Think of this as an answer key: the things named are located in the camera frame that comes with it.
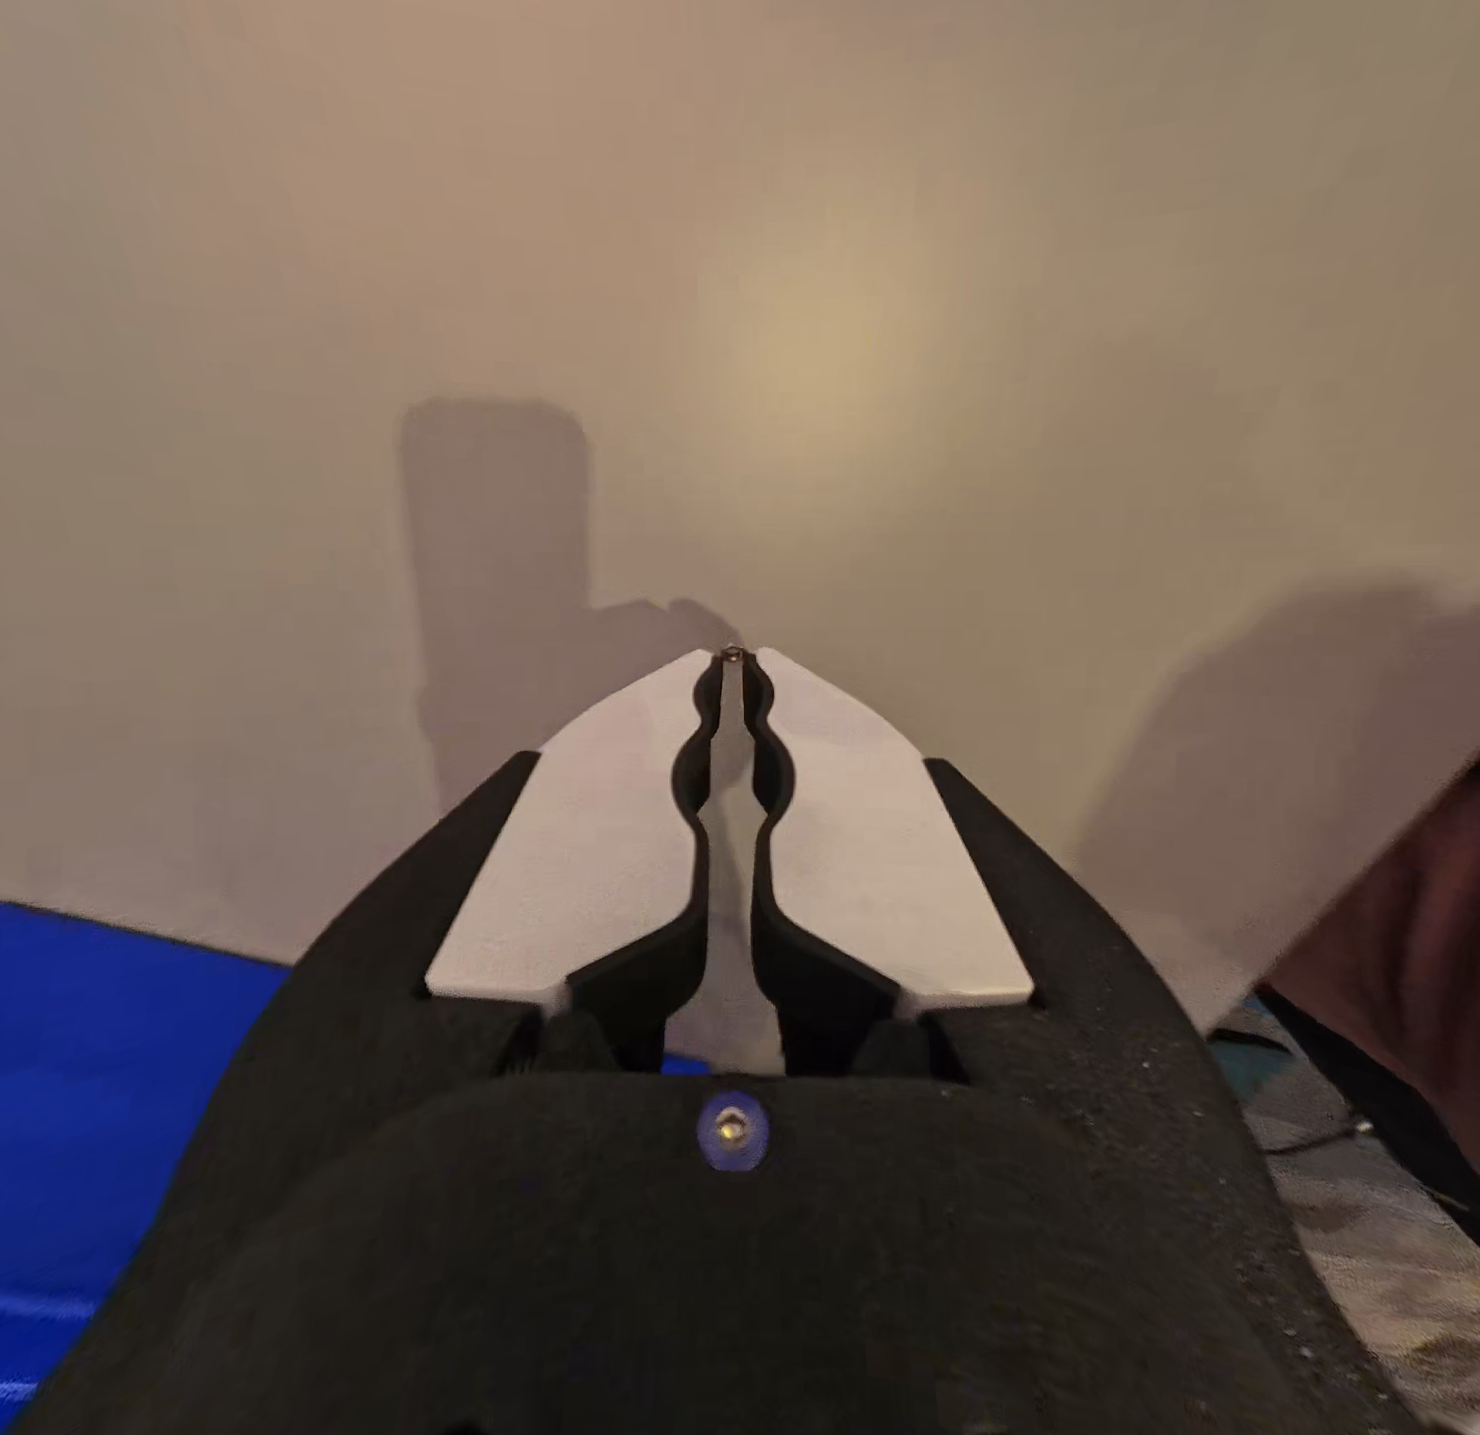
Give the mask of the blue plastic bin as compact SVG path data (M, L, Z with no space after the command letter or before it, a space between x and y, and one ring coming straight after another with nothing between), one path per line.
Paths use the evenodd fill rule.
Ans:
M3 904L3 1432L101 1311L285 981Z

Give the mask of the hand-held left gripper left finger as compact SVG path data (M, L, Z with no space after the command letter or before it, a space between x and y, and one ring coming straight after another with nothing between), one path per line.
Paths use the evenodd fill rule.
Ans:
M677 797L684 747L709 735L704 650L624 686L544 742L425 976L440 999L558 1015L583 969L708 901L697 810Z

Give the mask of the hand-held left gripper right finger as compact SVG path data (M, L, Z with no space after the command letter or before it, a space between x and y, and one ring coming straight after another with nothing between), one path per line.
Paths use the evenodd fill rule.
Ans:
M786 958L844 965L892 1015L1025 1004L1033 982L916 745L774 648L747 664L754 899Z

